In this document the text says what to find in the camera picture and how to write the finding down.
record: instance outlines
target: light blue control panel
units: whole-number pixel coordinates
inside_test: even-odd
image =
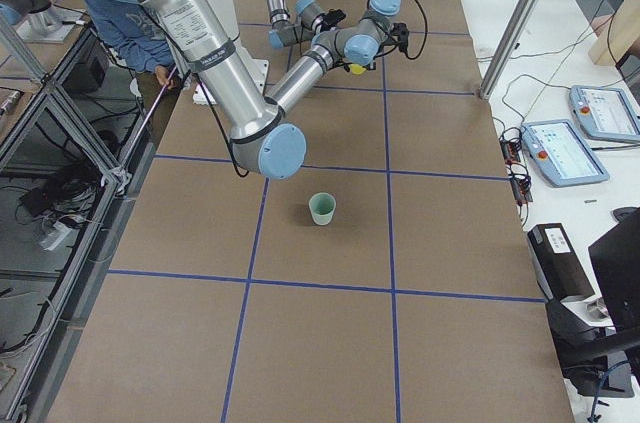
[[[609,173],[570,120],[524,123],[522,143],[553,186],[587,185],[609,179]]]
[[[640,121],[621,89],[574,86],[569,98],[573,112],[589,138],[640,142]]]

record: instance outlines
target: blue shirt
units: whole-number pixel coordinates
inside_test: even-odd
[[[156,66],[173,66],[162,31],[139,5],[113,0],[84,0],[100,38],[113,47],[127,66],[153,73]]]

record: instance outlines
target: white table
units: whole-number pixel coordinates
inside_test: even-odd
[[[486,57],[494,54],[517,1],[462,0],[482,74],[489,66]],[[621,77],[615,68],[595,66],[591,63],[588,51],[596,37],[588,28],[589,22],[575,0],[540,0],[520,37],[520,46],[512,56],[560,50],[582,39],[579,38],[580,35],[589,36],[575,46],[572,52],[571,49],[567,49],[554,55],[511,59],[489,100],[493,115],[502,120],[507,127],[520,125],[521,117],[507,108],[502,98],[509,84],[523,74],[529,74],[554,85],[569,87],[572,85],[601,86],[620,80]],[[635,111],[640,114],[640,108],[624,82],[613,87],[623,88],[633,102]],[[521,77],[515,81],[505,100],[526,116],[525,121],[573,119],[567,90],[545,88],[541,83],[528,77]],[[499,123],[496,124],[496,130],[498,133],[502,132],[502,126]],[[592,147],[616,145],[602,141],[588,141]],[[569,188],[550,186],[529,160],[528,167],[532,177],[531,193],[534,201],[529,205],[529,216],[524,226],[524,230],[528,231],[537,224],[562,223],[594,288],[598,286],[589,261],[589,245],[615,225],[616,222],[611,215],[614,208],[640,206],[640,185],[637,182],[640,175],[640,149],[598,152],[597,155],[610,173],[610,180]],[[591,320],[586,314],[586,302],[570,306],[574,313],[593,326],[611,324]],[[633,384],[635,398],[609,399],[606,401],[611,404],[610,407],[598,406],[597,413],[603,415],[602,421],[606,423],[638,421],[640,386],[635,379]]]

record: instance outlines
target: black monitor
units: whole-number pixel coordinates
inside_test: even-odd
[[[601,396],[630,397],[630,374],[640,381],[640,209],[589,247],[598,286],[615,330],[592,328],[556,300],[547,304],[563,374],[593,396],[602,373],[616,363]]]

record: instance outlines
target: green cup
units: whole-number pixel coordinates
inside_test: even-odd
[[[309,199],[309,211],[316,225],[328,225],[336,211],[336,199],[329,193],[316,193]]]

